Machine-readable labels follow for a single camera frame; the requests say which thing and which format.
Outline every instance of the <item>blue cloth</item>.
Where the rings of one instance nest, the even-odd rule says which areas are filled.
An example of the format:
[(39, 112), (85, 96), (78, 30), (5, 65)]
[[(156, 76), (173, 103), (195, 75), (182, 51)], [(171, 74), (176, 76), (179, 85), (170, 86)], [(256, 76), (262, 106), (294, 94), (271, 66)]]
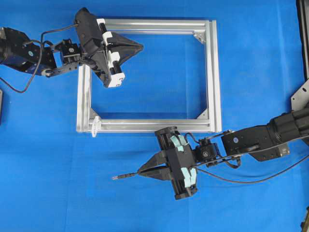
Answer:
[[(71, 24), (84, 6), (105, 17), (216, 19), (224, 130), (266, 124), (290, 111), (290, 96), (304, 82), (294, 0), (2, 0), (0, 22), (39, 39)], [(66, 38), (78, 41), (73, 29), (46, 36), (55, 43)], [(201, 44), (188, 36), (130, 38), (144, 51), (123, 65), (120, 88), (104, 89), (93, 78), (94, 109), (114, 118), (195, 118), (206, 104)], [(5, 66), (0, 76), (19, 88), (29, 78)], [(23, 95), (0, 88), (1, 232), (300, 231), (309, 205), (307, 161), (249, 186), (199, 173), (198, 193), (176, 201), (170, 182), (111, 180), (137, 170), (159, 147), (153, 134), (76, 133), (77, 72), (36, 76)], [(309, 151), (301, 141), (290, 148), (282, 159), (245, 156), (238, 170), (223, 164), (209, 171), (261, 178)]]

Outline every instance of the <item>metal plate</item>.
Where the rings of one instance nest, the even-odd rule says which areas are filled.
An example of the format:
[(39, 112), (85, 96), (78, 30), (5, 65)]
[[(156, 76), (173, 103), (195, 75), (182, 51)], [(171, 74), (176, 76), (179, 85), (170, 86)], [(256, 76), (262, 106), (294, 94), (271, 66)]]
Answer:
[(0, 124), (1, 124), (1, 112), (2, 112), (2, 98), (3, 98), (3, 92), (0, 89)]
[(291, 97), (292, 110), (302, 110), (309, 102), (309, 80), (307, 80), (298, 91)]

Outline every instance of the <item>metal bracket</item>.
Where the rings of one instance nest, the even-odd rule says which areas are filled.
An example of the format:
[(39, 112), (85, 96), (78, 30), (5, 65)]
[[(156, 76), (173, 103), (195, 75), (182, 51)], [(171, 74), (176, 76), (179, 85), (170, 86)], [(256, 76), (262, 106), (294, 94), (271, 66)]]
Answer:
[(205, 43), (205, 33), (195, 32), (193, 36), (201, 43)]
[(79, 68), (77, 123), (78, 132), (153, 132), (164, 127), (177, 126), (178, 131), (220, 132), (221, 96), (219, 79), (216, 21), (209, 20), (151, 20), (151, 19), (97, 19), (105, 22), (108, 31), (125, 34), (193, 35), (205, 49), (207, 106), (197, 119), (101, 119), (91, 108), (91, 69)]

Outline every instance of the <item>black cylinder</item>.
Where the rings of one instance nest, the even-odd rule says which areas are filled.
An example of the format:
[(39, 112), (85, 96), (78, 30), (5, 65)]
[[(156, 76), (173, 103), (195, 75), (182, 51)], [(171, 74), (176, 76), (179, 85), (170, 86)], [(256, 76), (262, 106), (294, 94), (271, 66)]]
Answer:
[(0, 64), (7, 59), (8, 46), (6, 40), (0, 39)]

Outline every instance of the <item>black cable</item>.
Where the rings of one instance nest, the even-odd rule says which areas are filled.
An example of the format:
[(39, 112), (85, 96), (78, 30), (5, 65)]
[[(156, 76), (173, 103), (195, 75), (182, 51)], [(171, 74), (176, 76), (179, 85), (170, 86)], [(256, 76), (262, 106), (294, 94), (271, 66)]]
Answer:
[(184, 138), (186, 139), (186, 141), (188, 142), (187, 140), (187, 136), (190, 135), (190, 137), (193, 139), (194, 142), (196, 142), (197, 144), (199, 144), (199, 142), (195, 139), (194, 135), (191, 133), (191, 132), (188, 132), (184, 135)]
[(293, 167), (295, 167), (296, 165), (300, 164), (301, 162), (303, 162), (304, 160), (306, 160), (306, 159), (308, 159), (308, 158), (309, 158), (309, 155), (305, 156), (305, 157), (302, 158), (300, 161), (298, 161), (298, 162), (296, 162), (295, 164), (293, 164), (292, 166), (290, 166), (290, 167), (284, 169), (283, 171), (278, 172), (277, 174), (271, 175), (271, 176), (269, 176), (269, 177), (267, 177), (267, 178), (264, 178), (264, 179), (261, 179), (261, 180), (255, 180), (255, 181), (237, 181), (237, 180), (229, 180), (229, 179), (225, 179), (225, 178), (223, 178), (223, 177), (217, 176), (217, 175), (215, 175), (215, 174), (209, 173), (209, 172), (207, 172), (207, 171), (205, 171), (205, 170), (202, 170), (202, 169), (199, 169), (199, 168), (196, 168), (196, 169), (199, 170), (199, 171), (201, 171), (201, 172), (204, 172), (204, 173), (206, 173), (206, 174), (208, 174), (208, 175), (210, 175), (210, 176), (216, 177), (216, 178), (218, 178), (218, 179), (220, 179), (220, 180), (223, 180), (223, 181), (226, 181), (226, 182), (230, 182), (230, 183), (236, 183), (236, 184), (258, 184), (258, 183), (262, 183), (262, 182), (264, 182), (264, 181), (270, 180), (270, 179), (272, 179), (272, 178), (274, 178), (274, 177), (276, 177), (276, 176), (278, 176), (278, 175), (281, 175), (281, 174), (285, 173), (286, 171), (292, 169)]
[(226, 163), (230, 168), (234, 168), (234, 169), (237, 169), (241, 166), (241, 160), (240, 160), (240, 157), (237, 158), (237, 165), (234, 165), (228, 161), (224, 161), (224, 163)]
[(65, 28), (60, 28), (60, 29), (56, 29), (56, 30), (48, 30), (48, 31), (45, 31), (45, 32), (43, 32), (43, 33), (41, 34), (41, 41), (38, 41), (38, 40), (30, 40), (30, 41), (28, 41), (28, 42), (25, 43), (25, 44), (39, 43), (39, 44), (40, 44), (40, 56), (39, 56), (38, 63), (37, 63), (37, 65), (36, 65), (36, 67), (35, 67), (35, 70), (34, 70), (34, 72), (33, 72), (32, 76), (31, 76), (31, 78), (28, 80), (28, 82), (27, 82), (27, 84), (26, 84), (26, 86), (25, 86), (25, 88), (24, 88), (23, 90), (18, 90), (18, 89), (16, 89), (16, 88), (14, 88), (13, 86), (11, 86), (8, 82), (6, 82), (6, 81), (5, 81), (3, 78), (1, 78), (1, 77), (0, 77), (0, 80), (1, 80), (4, 84), (6, 84), (9, 88), (11, 88), (12, 90), (14, 90), (14, 91), (17, 92), (17, 93), (24, 93), (24, 92), (26, 92), (27, 89), (28, 89), (28, 87), (29, 87), (29, 85), (30, 85), (30, 83), (32, 82), (32, 80), (33, 80), (35, 74), (37, 73), (38, 68), (39, 68), (39, 65), (40, 65), (40, 63), (41, 63), (41, 61), (42, 61), (43, 46), (44, 46), (45, 43), (47, 43), (47, 44), (50, 43), (49, 41), (43, 42), (44, 35), (45, 35), (45, 34), (48, 34), (48, 33), (52, 33), (52, 32), (68, 30), (68, 29), (70, 29), (70, 28), (72, 28), (72, 27), (76, 27), (77, 25), (78, 25), (78, 24), (73, 24), (73, 25), (70, 25), (70, 26), (65, 27)]

